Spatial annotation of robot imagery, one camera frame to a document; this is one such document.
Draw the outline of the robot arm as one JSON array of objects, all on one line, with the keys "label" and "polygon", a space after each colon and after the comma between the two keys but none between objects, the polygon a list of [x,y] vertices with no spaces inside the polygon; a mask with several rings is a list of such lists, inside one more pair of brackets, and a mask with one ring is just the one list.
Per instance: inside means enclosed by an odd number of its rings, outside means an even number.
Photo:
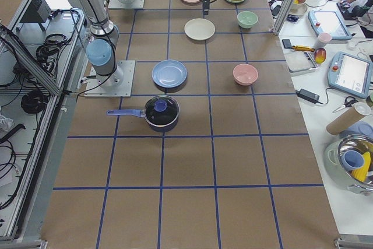
[{"label": "robot arm", "polygon": [[104,0],[78,0],[90,23],[92,41],[86,56],[96,77],[87,84],[87,97],[130,97],[134,61],[119,61],[115,49],[119,39],[117,26],[109,19]]}]

